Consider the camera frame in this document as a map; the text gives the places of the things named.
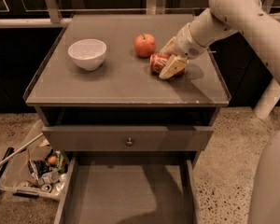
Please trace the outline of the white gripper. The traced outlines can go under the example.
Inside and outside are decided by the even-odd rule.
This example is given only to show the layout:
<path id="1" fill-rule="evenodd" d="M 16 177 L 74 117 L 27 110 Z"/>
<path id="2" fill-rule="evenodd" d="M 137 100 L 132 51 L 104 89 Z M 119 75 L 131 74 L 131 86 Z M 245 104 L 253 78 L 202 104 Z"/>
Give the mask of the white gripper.
<path id="1" fill-rule="evenodd" d="M 191 35 L 190 23 L 188 22 L 179 30 L 176 37 L 173 36 L 161 49 L 160 54 L 165 60 L 165 66 L 162 68 L 159 78 L 169 79 L 173 77 L 186 68 L 188 59 L 196 59 L 205 51 L 206 47 L 197 43 Z"/>

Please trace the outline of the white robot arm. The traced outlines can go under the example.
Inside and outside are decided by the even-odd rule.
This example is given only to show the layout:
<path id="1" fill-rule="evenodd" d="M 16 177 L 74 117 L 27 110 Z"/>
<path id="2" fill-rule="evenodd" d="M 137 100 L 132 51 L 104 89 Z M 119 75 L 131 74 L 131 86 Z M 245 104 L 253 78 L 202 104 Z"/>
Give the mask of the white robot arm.
<path id="1" fill-rule="evenodd" d="M 242 34 L 280 85 L 280 22 L 262 9 L 260 0 L 208 0 L 208 8 L 161 49 L 170 58 L 159 78 L 174 76 L 189 59 L 234 32 Z M 260 154 L 247 224 L 280 224 L 280 131 Z"/>

